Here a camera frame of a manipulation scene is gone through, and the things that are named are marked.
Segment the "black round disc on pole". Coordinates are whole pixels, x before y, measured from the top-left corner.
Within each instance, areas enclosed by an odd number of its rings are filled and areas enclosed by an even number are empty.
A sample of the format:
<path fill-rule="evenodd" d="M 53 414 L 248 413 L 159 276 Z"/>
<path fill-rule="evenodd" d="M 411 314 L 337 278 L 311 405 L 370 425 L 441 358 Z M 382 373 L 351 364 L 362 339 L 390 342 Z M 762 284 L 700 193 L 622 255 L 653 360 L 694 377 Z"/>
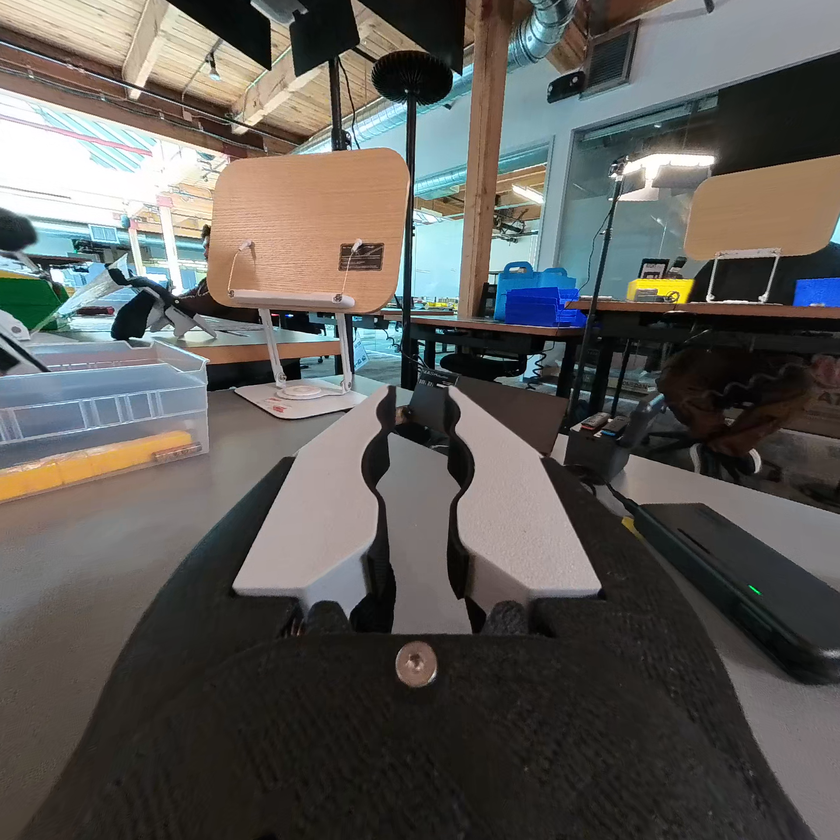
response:
<path fill-rule="evenodd" d="M 402 339 L 400 344 L 401 387 L 408 391 L 417 383 L 416 352 L 412 350 L 414 186 L 416 174 L 417 109 L 440 102 L 450 93 L 453 73 L 427 52 L 400 50 L 379 59 L 372 69 L 374 88 L 394 104 L 406 106 L 406 166 L 408 198 L 402 255 Z"/>

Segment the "dark flat box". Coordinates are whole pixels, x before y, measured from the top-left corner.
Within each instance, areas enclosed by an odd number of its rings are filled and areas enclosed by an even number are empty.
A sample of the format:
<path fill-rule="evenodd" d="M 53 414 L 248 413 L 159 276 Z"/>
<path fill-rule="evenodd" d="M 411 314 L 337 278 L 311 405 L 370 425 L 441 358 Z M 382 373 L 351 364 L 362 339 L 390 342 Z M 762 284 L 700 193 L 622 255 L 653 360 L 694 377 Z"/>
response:
<path fill-rule="evenodd" d="M 566 397 L 441 371 L 423 371 L 419 375 L 411 401 L 396 409 L 395 431 L 414 443 L 447 453 L 445 398 L 451 385 L 541 455 L 552 454 L 568 407 Z"/>

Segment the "brown office chair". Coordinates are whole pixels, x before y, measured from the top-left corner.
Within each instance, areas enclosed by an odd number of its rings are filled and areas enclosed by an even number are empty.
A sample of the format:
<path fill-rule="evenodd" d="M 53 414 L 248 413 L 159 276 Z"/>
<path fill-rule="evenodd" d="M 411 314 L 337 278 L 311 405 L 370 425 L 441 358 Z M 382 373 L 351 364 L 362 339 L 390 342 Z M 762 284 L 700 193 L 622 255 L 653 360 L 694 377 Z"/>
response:
<path fill-rule="evenodd" d="M 809 402 L 812 361 L 795 354 L 687 347 L 672 355 L 658 392 L 689 433 L 697 474 L 736 483 L 760 473 L 758 445 Z"/>

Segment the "black wall screen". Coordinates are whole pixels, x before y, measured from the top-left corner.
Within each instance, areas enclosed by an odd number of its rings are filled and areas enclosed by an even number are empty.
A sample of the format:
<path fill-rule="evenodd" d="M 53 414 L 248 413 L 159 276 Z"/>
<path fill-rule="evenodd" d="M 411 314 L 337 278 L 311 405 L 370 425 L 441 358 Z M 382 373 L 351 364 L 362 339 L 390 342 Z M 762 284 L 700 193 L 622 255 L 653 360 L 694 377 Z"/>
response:
<path fill-rule="evenodd" d="M 839 54 L 720 89 L 713 175 L 839 155 Z"/>

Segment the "yellow box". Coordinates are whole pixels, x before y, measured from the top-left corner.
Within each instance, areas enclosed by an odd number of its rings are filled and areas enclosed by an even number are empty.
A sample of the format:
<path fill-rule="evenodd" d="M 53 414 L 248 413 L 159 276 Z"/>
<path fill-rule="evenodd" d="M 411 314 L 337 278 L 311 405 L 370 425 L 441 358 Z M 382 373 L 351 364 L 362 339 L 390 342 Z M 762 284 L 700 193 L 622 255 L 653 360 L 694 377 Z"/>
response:
<path fill-rule="evenodd" d="M 695 285 L 693 279 L 638 278 L 628 284 L 626 300 L 643 303 L 686 303 Z"/>

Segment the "yellow block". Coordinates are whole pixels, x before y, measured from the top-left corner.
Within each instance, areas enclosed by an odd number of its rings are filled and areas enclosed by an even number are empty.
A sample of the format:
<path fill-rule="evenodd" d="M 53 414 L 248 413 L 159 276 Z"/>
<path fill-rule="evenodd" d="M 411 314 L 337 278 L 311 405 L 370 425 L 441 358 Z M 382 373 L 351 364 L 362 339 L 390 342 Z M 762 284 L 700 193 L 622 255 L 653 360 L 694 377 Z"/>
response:
<path fill-rule="evenodd" d="M 50 455 L 6 467 L 1 470 L 1 502 L 37 496 L 59 488 L 163 464 L 152 459 L 153 452 L 190 443 L 201 444 L 186 430 L 175 430 Z"/>

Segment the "wooden desk with black legs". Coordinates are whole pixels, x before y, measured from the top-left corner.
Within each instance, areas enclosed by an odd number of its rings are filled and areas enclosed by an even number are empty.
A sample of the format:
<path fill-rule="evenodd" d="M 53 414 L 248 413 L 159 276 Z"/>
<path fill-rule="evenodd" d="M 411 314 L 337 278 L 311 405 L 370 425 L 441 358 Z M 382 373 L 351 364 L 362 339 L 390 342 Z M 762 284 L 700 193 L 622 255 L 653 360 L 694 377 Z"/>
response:
<path fill-rule="evenodd" d="M 740 348 L 772 353 L 839 355 L 838 308 L 795 308 L 759 303 L 664 303 L 574 301 L 570 308 L 586 314 L 570 391 L 569 416 L 578 408 L 585 362 L 596 350 L 595 372 L 589 391 L 590 413 L 599 413 L 606 399 L 613 354 L 630 354 L 639 346 L 666 351 L 683 346 Z"/>
<path fill-rule="evenodd" d="M 564 352 L 556 395 L 569 397 L 574 379 L 575 357 L 583 329 L 555 329 L 506 324 L 488 318 L 441 316 L 426 313 L 411 316 L 412 350 L 416 352 L 417 373 L 435 369 L 440 359 L 456 352 L 497 358 L 528 358 L 546 352 L 548 343 L 562 343 Z"/>

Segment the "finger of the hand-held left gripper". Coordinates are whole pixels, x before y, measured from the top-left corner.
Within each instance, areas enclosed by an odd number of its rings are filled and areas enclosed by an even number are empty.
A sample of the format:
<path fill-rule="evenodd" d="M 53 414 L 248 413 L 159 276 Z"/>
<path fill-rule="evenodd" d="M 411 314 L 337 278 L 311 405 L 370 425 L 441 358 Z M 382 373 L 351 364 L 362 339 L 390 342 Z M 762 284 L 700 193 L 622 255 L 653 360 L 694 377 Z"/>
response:
<path fill-rule="evenodd" d="M 50 373 L 49 367 L 27 350 L 27 341 L 30 335 L 24 324 L 1 310 L 1 375 Z"/>

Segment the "wooden support post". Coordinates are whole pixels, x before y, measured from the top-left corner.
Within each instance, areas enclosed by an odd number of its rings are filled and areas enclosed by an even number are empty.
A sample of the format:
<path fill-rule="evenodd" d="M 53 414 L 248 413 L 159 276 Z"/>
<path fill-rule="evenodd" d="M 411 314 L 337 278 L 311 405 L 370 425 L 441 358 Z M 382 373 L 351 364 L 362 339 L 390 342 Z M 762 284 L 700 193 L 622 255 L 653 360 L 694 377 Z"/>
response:
<path fill-rule="evenodd" d="M 514 6 L 513 1 L 482 1 L 476 17 L 458 291 L 461 318 L 476 315 L 489 276 Z"/>

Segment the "black overhead light panel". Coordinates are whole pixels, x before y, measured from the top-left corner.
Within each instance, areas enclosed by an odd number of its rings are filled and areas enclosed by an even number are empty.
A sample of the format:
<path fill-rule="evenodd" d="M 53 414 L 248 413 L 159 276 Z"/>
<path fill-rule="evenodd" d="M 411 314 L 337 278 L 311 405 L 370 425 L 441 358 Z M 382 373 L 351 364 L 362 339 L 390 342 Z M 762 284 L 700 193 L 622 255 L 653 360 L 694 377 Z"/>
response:
<path fill-rule="evenodd" d="M 272 67 L 270 24 L 286 26 L 297 76 L 361 42 L 351 1 L 172 1 L 171 5 L 265 69 Z M 465 1 L 362 1 L 361 5 L 447 68 L 462 71 Z"/>

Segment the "black and white robot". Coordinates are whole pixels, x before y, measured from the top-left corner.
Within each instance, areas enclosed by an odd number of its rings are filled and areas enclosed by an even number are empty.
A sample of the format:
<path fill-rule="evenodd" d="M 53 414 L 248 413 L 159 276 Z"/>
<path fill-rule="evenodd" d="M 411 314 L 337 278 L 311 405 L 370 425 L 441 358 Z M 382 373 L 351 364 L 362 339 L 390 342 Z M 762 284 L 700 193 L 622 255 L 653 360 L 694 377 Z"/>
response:
<path fill-rule="evenodd" d="M 184 311 L 175 296 L 161 284 L 144 276 L 126 276 L 116 267 L 109 267 L 108 274 L 118 286 L 134 292 L 133 299 L 124 303 L 114 316 L 111 327 L 114 340 L 141 339 L 147 332 L 160 332 L 167 325 L 172 326 L 177 340 L 192 329 L 216 338 L 216 331 L 202 316 Z"/>

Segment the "black light stand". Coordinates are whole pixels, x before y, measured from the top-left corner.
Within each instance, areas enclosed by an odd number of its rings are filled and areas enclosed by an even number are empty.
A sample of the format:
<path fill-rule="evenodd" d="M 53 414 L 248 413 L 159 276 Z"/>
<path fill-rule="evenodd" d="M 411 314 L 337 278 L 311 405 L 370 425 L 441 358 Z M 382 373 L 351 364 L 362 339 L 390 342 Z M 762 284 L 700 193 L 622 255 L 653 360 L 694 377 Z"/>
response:
<path fill-rule="evenodd" d="M 595 274 L 594 286 L 591 289 L 592 294 L 590 298 L 590 306 L 584 323 L 584 332 L 581 342 L 581 356 L 578 360 L 576 373 L 574 374 L 570 398 L 564 418 L 563 429 L 565 431 L 571 430 L 580 402 L 581 389 L 585 374 L 585 359 L 592 344 L 595 314 L 601 296 L 608 251 L 612 243 L 617 205 L 623 194 L 625 180 L 627 180 L 630 175 L 637 175 L 638 173 L 641 173 L 644 184 L 646 184 L 648 180 L 654 179 L 663 168 L 667 167 L 688 170 L 689 172 L 705 171 L 709 170 L 714 165 L 715 160 L 716 159 L 712 154 L 689 154 L 687 152 L 680 152 L 674 154 L 647 154 L 642 158 L 633 160 L 628 155 L 625 155 L 616 159 L 611 164 L 608 175 L 614 183 L 612 199 L 608 214 L 605 216 L 605 225 L 603 226 L 602 231 L 602 250 Z"/>

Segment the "grey wall vent grille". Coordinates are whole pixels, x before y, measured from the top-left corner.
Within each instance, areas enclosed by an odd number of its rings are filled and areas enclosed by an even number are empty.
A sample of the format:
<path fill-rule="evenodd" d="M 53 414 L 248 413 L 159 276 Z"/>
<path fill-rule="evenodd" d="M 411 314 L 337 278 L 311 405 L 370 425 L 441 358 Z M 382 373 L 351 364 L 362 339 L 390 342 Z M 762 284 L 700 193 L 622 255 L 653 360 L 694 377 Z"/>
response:
<path fill-rule="evenodd" d="M 640 21 L 634 20 L 590 40 L 583 68 L 582 99 L 629 83 L 639 25 Z"/>

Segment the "clear plastic storage bin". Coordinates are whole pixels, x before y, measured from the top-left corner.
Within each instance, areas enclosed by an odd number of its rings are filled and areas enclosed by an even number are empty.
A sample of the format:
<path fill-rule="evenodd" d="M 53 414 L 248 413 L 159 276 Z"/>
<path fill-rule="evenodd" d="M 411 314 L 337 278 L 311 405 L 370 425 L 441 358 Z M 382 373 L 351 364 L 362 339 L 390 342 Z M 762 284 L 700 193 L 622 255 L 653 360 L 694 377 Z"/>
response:
<path fill-rule="evenodd" d="M 2 469 L 177 430 L 203 452 L 168 463 L 209 453 L 204 358 L 145 339 L 48 343 L 29 352 L 50 373 L 2 375 Z"/>

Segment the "wooden panel on white stand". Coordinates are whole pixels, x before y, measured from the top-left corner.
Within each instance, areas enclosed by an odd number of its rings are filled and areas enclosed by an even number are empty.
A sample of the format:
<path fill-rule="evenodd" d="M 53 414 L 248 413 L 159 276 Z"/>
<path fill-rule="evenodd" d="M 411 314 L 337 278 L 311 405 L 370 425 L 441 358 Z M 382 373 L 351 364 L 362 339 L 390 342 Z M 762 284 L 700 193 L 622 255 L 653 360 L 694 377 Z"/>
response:
<path fill-rule="evenodd" d="M 236 390 L 273 417 L 349 411 L 354 390 L 347 318 L 382 310 L 396 292 L 411 176 L 389 149 L 288 154 L 235 161 L 217 179 L 206 283 L 213 299 L 255 309 L 274 381 Z M 288 381 L 272 312 L 335 316 L 339 384 Z"/>
<path fill-rule="evenodd" d="M 711 262 L 706 305 L 767 305 L 784 258 L 824 249 L 839 217 L 839 157 L 780 164 L 714 175 L 692 200 L 685 251 L 690 259 Z M 762 293 L 748 298 L 716 298 L 722 261 L 771 259 Z"/>

